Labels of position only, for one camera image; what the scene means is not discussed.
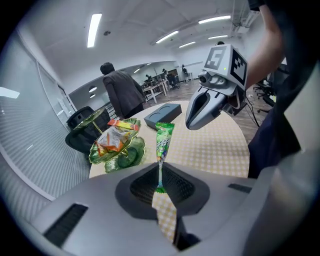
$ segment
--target round table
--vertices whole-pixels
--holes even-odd
[[[221,175],[248,177],[249,150],[246,139],[236,122],[225,112],[199,130],[188,130],[186,112],[189,101],[171,101],[180,104],[182,113],[172,121],[174,130],[165,159],[196,170]],[[144,117],[161,107],[158,104],[134,115],[141,120],[137,136],[145,140],[145,155],[141,164],[156,162],[157,132],[146,125]],[[104,164],[92,165],[89,177],[105,174]],[[176,227],[176,208],[167,194],[154,193],[152,207],[157,210],[158,224],[166,237],[172,241]]]

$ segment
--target robotic arm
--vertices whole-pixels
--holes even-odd
[[[231,44],[210,49],[198,75],[200,87],[187,108],[185,125],[189,130],[207,125],[221,110],[235,116],[246,106],[247,66],[245,58]]]

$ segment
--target ceiling light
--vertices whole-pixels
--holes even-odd
[[[89,27],[89,35],[88,35],[88,44],[87,47],[94,47],[95,40],[96,40],[96,34],[99,26],[99,22],[101,19],[102,14],[93,14],[91,17],[90,27]]]
[[[175,34],[177,34],[177,33],[179,33],[179,31],[176,30],[176,31],[174,31],[174,32],[166,35],[165,37],[161,38],[160,40],[156,41],[155,43],[156,43],[156,44],[159,44],[159,43],[161,43],[162,41],[168,39],[169,37],[171,37],[171,36],[173,36],[173,35],[175,35]]]
[[[199,24],[203,24],[203,23],[207,23],[207,22],[220,21],[220,20],[229,20],[229,19],[231,19],[230,15],[220,16],[220,17],[214,17],[214,18],[208,18],[208,19],[200,20]]]
[[[31,146],[29,146],[26,150],[29,150],[33,147],[34,145],[32,144]]]
[[[188,46],[188,45],[192,45],[192,44],[194,44],[194,43],[195,43],[195,41],[193,41],[193,42],[188,42],[188,43],[186,43],[186,44],[184,44],[184,45],[179,46],[179,48],[182,48],[182,47],[185,47],[185,46]]]
[[[228,37],[228,35],[224,34],[224,35],[217,35],[217,36],[209,37],[208,39],[227,38],[227,37]]]
[[[89,88],[89,93],[94,92],[96,89],[97,89],[97,87],[91,85],[90,88]]]
[[[15,90],[10,90],[4,87],[0,87],[0,96],[16,99],[18,98],[20,92],[17,92]]]

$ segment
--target leaf-shaped glass dish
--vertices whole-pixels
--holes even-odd
[[[124,119],[123,120],[124,122],[128,122],[128,123],[131,123],[131,124],[134,124],[134,125],[138,125],[139,127],[139,130],[140,130],[140,127],[141,127],[141,122],[140,120],[136,119],[136,118],[128,118],[128,119]],[[131,135],[128,137],[128,140],[126,141],[126,143],[123,145],[123,148],[121,151],[125,150],[131,143],[132,139],[137,136],[139,130],[134,130]],[[91,149],[90,149],[90,155],[89,155],[89,161],[90,163],[92,164],[99,164],[99,163],[106,163],[108,161],[110,161],[112,158],[116,157],[117,155],[119,155],[120,152],[117,152],[117,151],[112,151],[112,152],[109,152],[109,153],[106,153],[104,154],[103,156],[100,156],[99,155],[99,152],[98,152],[98,147],[95,143],[93,143]]]
[[[89,115],[86,119],[84,119],[81,123],[79,123],[74,129],[88,126],[88,124],[91,124],[98,116],[100,116],[105,111],[105,109],[105,107],[99,108],[91,115]]]
[[[130,151],[130,149],[133,148],[136,150],[137,155],[134,161],[125,168],[131,167],[131,166],[137,166],[138,164],[140,164],[141,159],[145,154],[145,147],[146,147],[146,144],[143,138],[141,137],[133,138],[127,150]],[[119,162],[118,162],[119,157],[120,157],[120,154],[104,164],[104,170],[106,173],[112,173],[112,172],[124,169],[124,167],[119,166]]]

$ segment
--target vent slot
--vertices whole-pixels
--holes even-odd
[[[88,207],[74,203],[44,233],[44,237],[54,245],[61,247],[87,210]]]
[[[240,185],[240,184],[236,184],[236,183],[231,183],[228,186],[228,188],[234,189],[234,190],[238,190],[238,191],[241,191],[241,192],[244,192],[244,193],[247,193],[247,194],[249,194],[251,189],[252,189],[249,186],[244,186],[244,185]]]

